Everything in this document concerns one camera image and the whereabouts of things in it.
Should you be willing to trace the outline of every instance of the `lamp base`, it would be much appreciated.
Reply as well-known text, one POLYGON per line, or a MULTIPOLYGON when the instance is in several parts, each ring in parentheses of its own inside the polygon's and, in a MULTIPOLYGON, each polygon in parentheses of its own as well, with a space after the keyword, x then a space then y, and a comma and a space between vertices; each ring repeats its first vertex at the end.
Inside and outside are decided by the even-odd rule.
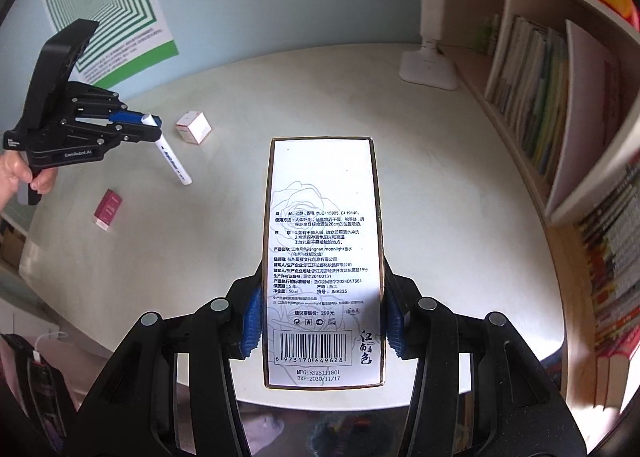
POLYGON ((447 91, 458 88, 456 69, 451 60, 438 52, 435 42, 427 42, 418 51, 405 51, 402 54, 400 78, 447 91))

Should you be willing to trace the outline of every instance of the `red small box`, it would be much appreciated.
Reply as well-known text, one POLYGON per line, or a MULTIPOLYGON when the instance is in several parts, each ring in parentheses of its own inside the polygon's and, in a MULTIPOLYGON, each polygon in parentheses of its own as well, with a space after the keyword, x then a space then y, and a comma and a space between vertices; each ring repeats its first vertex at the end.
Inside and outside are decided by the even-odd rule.
POLYGON ((107 193, 104 194, 104 197, 100 201, 100 204, 98 204, 98 208, 94 213, 94 222, 100 228, 107 231, 121 202, 122 197, 113 190, 107 190, 107 193))

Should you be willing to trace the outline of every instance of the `curved shelf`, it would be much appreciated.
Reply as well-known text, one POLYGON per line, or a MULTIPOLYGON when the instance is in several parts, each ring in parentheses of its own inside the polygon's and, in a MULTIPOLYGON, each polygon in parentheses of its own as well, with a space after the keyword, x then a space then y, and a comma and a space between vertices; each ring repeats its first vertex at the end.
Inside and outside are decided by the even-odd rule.
MULTIPOLYGON (((598 432, 601 421, 593 406, 596 379, 595 320, 586 256, 573 223, 603 197, 610 181, 619 176, 629 158, 640 147, 640 33, 598 0, 447 0, 444 26, 441 49, 456 64, 460 78, 480 103, 509 150, 545 226, 564 312, 562 393, 588 441, 590 434, 598 432), (502 6, 497 9, 499 1, 502 1, 502 6), (502 22, 495 56, 491 58, 474 52, 472 47, 475 29, 494 13, 502 16, 502 22), (503 117, 486 99, 489 88, 499 75, 515 15, 556 30, 564 29, 565 19, 572 20, 621 61, 621 102, 626 117, 610 145, 582 182, 549 215, 545 211, 550 185, 523 153, 503 117)), ((589 446, 593 444, 593 441, 588 441, 589 446)))

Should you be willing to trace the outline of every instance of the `human hand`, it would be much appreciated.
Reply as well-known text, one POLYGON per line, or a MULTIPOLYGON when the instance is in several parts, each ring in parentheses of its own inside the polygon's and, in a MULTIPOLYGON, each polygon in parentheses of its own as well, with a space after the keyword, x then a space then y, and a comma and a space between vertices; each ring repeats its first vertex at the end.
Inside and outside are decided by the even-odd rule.
POLYGON ((33 190, 44 195, 52 190, 57 174, 57 168, 46 168, 34 178, 20 152, 5 151, 0 156, 0 210, 18 191, 20 181, 28 183, 33 190))

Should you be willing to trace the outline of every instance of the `finger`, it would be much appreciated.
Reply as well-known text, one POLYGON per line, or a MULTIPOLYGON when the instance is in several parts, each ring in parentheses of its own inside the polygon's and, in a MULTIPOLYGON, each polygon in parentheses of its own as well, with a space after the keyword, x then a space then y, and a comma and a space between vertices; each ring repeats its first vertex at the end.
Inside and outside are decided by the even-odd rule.
POLYGON ((53 185, 56 183, 57 175, 57 168, 46 168, 33 180, 31 188, 43 195, 49 193, 53 189, 53 185))
POLYGON ((9 177, 17 177, 26 183, 33 179, 29 165, 21 158, 20 152, 7 150, 4 154, 4 166, 9 177))

